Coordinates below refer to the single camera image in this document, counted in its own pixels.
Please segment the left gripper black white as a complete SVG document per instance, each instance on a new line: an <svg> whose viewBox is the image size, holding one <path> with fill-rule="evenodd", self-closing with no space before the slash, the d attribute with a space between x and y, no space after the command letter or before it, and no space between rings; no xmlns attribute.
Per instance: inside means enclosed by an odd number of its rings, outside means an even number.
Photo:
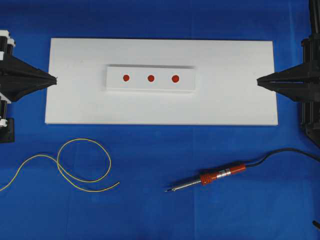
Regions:
<svg viewBox="0 0 320 240"><path fill-rule="evenodd" d="M22 81L5 81L0 84L0 126L7 127L7 105L17 102L25 95L46 89L57 84L57 78L35 68L28 63L12 56L16 42L8 30L0 30L0 72L4 77L32 78Z"/></svg>

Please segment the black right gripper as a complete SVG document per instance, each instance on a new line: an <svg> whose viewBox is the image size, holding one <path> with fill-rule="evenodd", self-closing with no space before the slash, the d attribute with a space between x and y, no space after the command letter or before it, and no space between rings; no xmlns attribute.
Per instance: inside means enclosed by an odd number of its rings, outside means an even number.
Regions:
<svg viewBox="0 0 320 240"><path fill-rule="evenodd" d="M308 2L311 34L304 39L303 62L257 79L257 85L294 102L306 102L303 121L307 137L320 145L320 2Z"/></svg>

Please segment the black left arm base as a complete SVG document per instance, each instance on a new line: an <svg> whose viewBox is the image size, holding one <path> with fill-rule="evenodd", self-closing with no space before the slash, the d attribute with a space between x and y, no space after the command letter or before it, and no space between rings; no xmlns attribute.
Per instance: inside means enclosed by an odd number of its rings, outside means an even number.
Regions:
<svg viewBox="0 0 320 240"><path fill-rule="evenodd" d="M7 127L0 128L0 143L13 143L15 141L15 121L13 118L7 119Z"/></svg>

